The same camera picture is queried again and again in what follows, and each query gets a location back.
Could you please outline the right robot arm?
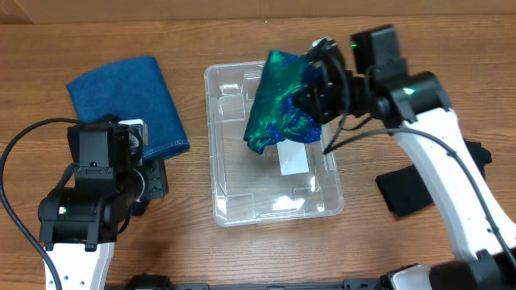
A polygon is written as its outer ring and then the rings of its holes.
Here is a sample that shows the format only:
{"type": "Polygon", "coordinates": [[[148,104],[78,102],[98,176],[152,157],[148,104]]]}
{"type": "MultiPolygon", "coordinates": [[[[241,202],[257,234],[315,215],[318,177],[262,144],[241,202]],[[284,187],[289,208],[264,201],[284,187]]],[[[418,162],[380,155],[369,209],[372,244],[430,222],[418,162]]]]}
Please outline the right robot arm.
{"type": "Polygon", "coordinates": [[[413,264],[377,281],[379,289],[512,289],[515,224],[489,190],[469,153],[451,101],[431,72],[411,75],[393,36],[355,35],[356,72],[345,68],[333,39],[306,53],[322,69],[299,104],[319,123],[368,114],[384,124],[412,160],[444,221],[454,255],[413,264]]]}

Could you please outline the clear plastic container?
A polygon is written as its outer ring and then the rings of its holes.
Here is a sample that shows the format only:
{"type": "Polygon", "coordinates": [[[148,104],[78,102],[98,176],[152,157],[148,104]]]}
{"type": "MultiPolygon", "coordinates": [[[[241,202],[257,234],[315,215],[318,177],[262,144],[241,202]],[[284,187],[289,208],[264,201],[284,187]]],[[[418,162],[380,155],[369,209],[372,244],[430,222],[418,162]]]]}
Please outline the clear plastic container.
{"type": "Polygon", "coordinates": [[[204,74],[214,219],[220,226],[320,218],[340,213],[343,190],[334,154],[324,154],[330,127],[305,144],[307,173],[283,176],[277,145],[259,155],[243,135],[264,62],[216,64],[204,74]]]}

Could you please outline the blue glitter cloth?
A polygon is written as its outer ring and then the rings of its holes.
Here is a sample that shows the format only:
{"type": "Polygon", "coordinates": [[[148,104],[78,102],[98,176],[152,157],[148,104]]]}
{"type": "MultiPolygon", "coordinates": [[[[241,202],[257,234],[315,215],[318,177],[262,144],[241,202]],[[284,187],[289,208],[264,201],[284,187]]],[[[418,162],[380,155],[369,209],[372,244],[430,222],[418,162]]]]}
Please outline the blue glitter cloth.
{"type": "Polygon", "coordinates": [[[267,146],[285,140],[318,142],[321,125],[294,100],[309,97],[309,88],[322,79],[322,71],[305,55],[270,51],[243,136],[249,149],[261,155],[267,146]]]}

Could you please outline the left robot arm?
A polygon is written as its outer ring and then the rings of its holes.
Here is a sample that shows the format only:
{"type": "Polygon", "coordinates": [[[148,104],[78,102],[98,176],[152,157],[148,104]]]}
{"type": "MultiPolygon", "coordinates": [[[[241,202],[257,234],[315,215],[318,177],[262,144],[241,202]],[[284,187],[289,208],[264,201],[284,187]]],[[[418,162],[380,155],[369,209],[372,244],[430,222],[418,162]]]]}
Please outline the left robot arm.
{"type": "Polygon", "coordinates": [[[72,188],[62,178],[38,208],[39,241],[55,271],[45,272],[48,289],[103,289],[118,236],[153,199],[169,192],[164,159],[144,161],[115,176],[110,168],[73,165],[72,188]]]}

